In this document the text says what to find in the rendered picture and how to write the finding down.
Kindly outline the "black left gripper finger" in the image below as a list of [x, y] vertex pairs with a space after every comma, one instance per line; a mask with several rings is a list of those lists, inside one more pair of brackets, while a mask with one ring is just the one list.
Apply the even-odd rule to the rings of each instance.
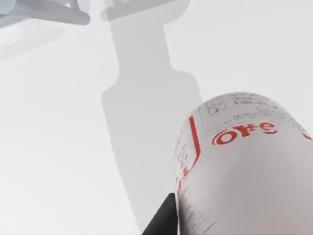
[[141, 235], [177, 235], [177, 207], [169, 193]]

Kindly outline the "white and red can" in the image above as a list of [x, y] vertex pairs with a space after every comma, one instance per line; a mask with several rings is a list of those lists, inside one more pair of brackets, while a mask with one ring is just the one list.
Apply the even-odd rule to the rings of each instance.
[[313, 135], [272, 99], [204, 102], [174, 163], [179, 235], [313, 235]]

